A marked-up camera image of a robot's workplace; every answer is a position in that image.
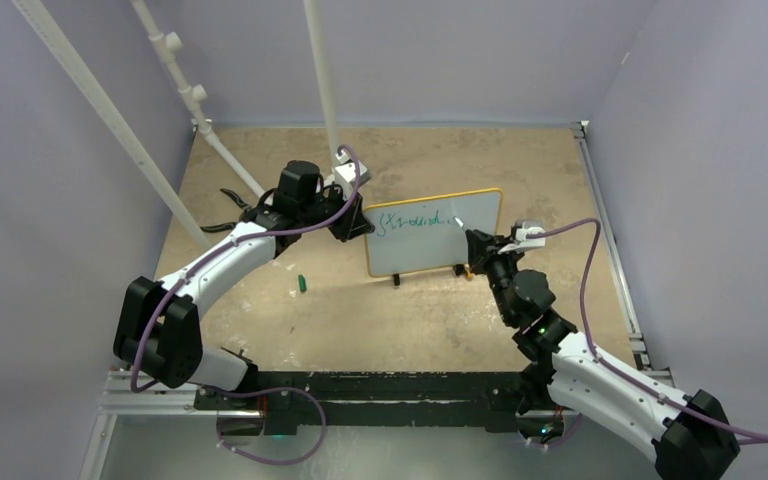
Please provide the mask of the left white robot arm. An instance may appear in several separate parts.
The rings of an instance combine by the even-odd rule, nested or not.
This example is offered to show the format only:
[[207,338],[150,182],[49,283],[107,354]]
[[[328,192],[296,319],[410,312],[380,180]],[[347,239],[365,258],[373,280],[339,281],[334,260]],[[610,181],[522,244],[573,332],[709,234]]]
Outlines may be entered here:
[[258,367],[240,353],[204,345],[202,315],[245,276],[264,266],[302,235],[328,229],[347,242],[373,232],[362,210],[360,187],[371,175],[347,145],[335,155],[331,181],[311,162],[292,160],[276,188],[243,213],[217,245],[181,269],[152,280],[132,281],[124,296],[113,353],[137,376],[177,388],[185,383],[219,391],[232,408],[252,405],[258,395]]

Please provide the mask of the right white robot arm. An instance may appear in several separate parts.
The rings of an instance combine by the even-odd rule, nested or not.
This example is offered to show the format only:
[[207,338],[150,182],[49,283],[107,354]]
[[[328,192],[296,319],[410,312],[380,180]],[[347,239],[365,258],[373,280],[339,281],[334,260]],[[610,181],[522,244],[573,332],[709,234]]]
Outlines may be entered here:
[[596,346],[552,305],[547,276],[518,261],[535,247],[533,229],[509,236],[465,232],[468,268],[488,279],[503,323],[529,364],[518,408],[550,402],[578,411],[649,459],[662,479],[719,479],[741,451],[724,409],[704,390],[686,394]]

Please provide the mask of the yellow framed whiteboard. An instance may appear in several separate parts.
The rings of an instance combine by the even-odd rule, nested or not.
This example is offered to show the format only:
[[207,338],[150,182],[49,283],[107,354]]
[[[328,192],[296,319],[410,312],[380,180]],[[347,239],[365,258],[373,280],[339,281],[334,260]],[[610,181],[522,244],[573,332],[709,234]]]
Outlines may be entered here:
[[504,193],[500,188],[421,197],[371,205],[364,209],[375,231],[364,237],[366,270],[387,278],[452,267],[467,261],[467,229],[494,234]]

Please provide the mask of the green whiteboard marker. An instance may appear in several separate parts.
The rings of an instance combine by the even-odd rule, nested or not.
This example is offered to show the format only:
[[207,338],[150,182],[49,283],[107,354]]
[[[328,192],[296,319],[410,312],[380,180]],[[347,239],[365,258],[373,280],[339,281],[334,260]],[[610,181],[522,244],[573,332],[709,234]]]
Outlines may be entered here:
[[454,216],[453,221],[456,223],[456,225],[463,231],[467,230],[467,227],[465,226],[465,223],[458,217]]

